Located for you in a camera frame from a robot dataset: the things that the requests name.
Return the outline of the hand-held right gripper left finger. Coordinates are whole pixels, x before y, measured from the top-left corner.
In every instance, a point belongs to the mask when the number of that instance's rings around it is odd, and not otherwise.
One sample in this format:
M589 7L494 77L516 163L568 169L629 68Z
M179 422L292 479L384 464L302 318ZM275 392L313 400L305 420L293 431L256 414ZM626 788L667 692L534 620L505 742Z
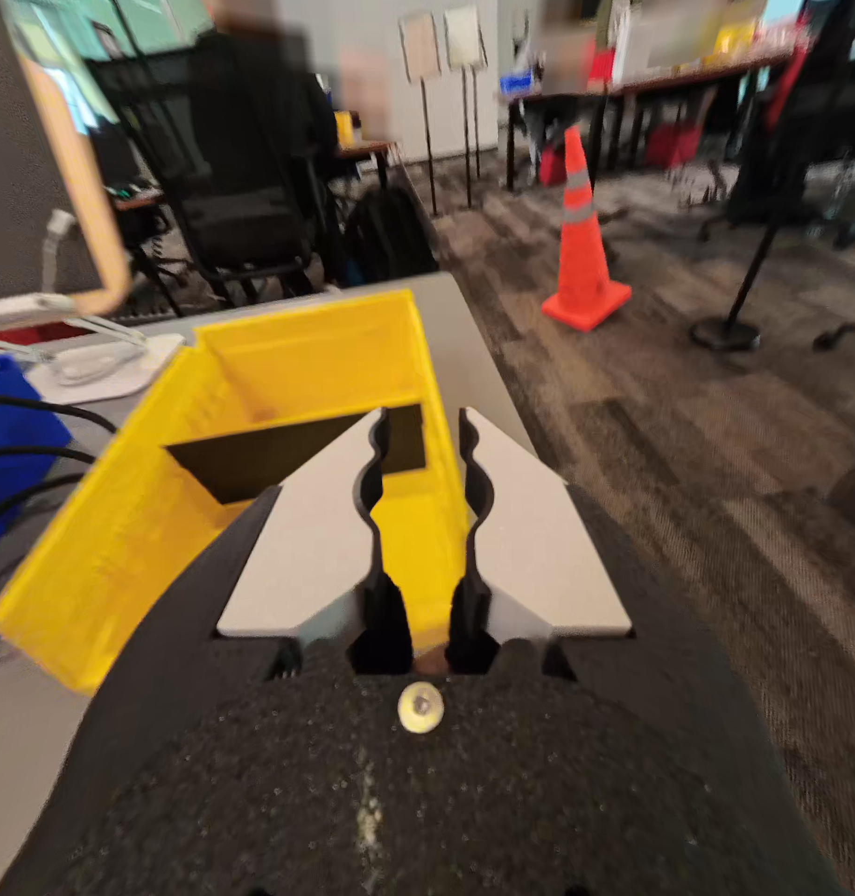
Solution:
M408 673L409 624L372 510L383 496L388 409L338 434L279 485L218 621L226 638L332 640L358 673Z

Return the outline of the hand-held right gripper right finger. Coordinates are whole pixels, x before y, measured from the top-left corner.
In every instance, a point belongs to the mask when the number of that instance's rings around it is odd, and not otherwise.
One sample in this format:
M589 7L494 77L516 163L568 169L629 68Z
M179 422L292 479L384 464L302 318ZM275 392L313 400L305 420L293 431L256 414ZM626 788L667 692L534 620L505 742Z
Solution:
M567 482L476 409L459 411L473 521L454 593L454 672L486 673L498 650L623 639L633 623Z

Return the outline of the yellow plastic bin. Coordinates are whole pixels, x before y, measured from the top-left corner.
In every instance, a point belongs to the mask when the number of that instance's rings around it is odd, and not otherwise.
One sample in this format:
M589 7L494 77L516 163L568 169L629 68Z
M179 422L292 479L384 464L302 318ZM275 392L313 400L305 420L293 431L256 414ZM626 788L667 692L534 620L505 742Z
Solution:
M447 639L468 511L412 291L197 328L0 594L0 636L90 695L152 604L252 502L219 504L165 446L418 404L426 467L383 476L372 514L416 653Z

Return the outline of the black bin divider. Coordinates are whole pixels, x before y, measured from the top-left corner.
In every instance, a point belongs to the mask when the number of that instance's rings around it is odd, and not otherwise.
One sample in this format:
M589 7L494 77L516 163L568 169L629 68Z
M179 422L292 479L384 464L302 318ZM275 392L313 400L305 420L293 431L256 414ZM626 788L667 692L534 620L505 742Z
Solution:
M179 467L189 472L222 505L253 500L279 485L328 444L350 429L363 412L275 424L266 428L212 435L165 446ZM420 405L388 409L388 451L382 473L407 473L426 467Z

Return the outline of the black floor stand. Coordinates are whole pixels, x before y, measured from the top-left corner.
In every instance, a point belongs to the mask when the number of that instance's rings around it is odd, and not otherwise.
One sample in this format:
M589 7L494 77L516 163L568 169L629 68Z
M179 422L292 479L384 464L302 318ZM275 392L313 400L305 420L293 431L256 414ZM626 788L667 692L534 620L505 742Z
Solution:
M710 351L742 352L760 345L760 329L741 319L751 290L781 230L818 222L821 211L805 199L811 152L801 138L780 140L773 149L748 152L718 222L759 224L763 232L734 299L724 315L705 317L688 331L690 341Z

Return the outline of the white panel stand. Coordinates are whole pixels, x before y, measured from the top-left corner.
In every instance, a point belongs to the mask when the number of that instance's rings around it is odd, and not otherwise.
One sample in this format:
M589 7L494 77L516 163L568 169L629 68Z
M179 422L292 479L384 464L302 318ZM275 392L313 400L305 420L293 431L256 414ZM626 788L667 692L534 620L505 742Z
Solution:
M0 338L0 355L29 363L28 382L43 400L55 404L85 404L141 392L186 344L179 333L149 337L82 312L76 299L55 292L58 249L75 223L72 213L53 210L42 242L41 290L0 298L0 331L63 322L105 337L104 342L60 351L44 349L41 344L20 346Z

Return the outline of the orange traffic cone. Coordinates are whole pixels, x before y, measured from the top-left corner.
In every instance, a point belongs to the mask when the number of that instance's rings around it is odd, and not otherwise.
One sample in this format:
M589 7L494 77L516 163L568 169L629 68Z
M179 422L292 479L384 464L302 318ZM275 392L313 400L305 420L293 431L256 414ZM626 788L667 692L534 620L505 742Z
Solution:
M573 330L590 332L632 298L610 277L579 127L565 134L566 172L557 290L542 312Z

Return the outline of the black backpack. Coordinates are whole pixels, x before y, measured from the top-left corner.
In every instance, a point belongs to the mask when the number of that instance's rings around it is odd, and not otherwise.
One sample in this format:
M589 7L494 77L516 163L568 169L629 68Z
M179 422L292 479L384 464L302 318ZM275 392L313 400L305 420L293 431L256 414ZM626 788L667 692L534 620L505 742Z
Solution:
M439 270L418 206L399 186L366 190L346 219L343 242L363 284Z

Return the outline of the black office chair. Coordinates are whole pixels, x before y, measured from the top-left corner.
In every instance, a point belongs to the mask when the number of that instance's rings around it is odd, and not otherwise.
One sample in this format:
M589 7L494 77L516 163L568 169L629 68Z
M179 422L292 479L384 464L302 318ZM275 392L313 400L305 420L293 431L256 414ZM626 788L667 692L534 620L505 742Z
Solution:
M328 186L336 123L298 39L220 26L185 48L84 62L217 297L237 283L255 301L256 279L306 296L314 256L328 283L349 284Z

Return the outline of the red plastic bin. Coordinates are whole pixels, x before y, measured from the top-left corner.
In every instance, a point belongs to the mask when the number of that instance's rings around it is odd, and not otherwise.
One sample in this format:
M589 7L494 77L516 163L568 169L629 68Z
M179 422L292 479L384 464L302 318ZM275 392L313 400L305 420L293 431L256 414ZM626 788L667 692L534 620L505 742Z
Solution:
M645 143L646 167L673 170L695 159L702 137L702 125L693 122L666 122L651 129Z

